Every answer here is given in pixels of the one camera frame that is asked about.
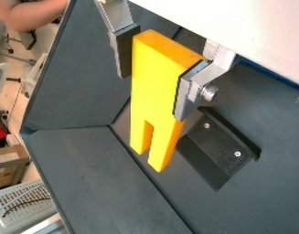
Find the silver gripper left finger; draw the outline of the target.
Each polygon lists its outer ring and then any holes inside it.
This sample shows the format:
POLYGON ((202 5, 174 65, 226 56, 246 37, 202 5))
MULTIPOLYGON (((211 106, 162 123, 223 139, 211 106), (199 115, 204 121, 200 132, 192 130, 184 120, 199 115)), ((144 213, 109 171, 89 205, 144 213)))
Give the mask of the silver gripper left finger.
POLYGON ((107 26, 118 75, 126 79, 132 74, 132 39, 140 33, 140 26, 134 22, 127 0, 93 1, 107 26))

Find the person's forearm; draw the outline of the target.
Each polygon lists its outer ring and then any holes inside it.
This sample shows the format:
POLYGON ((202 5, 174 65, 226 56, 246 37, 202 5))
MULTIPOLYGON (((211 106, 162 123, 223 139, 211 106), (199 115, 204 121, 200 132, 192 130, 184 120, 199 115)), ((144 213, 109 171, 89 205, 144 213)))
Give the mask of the person's forearm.
POLYGON ((63 13, 68 0, 0 0, 0 19, 19 31, 31 31, 49 24, 63 13))

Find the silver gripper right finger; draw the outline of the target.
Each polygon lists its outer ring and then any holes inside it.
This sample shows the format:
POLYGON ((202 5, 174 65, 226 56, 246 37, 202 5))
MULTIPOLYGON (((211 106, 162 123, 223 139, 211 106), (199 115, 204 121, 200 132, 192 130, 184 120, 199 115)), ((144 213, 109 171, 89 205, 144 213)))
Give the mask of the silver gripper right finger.
POLYGON ((174 102, 174 116, 184 121, 200 100, 212 101, 219 88, 211 83, 236 63, 236 53, 210 39, 206 41, 203 56, 178 77, 178 91, 174 102))

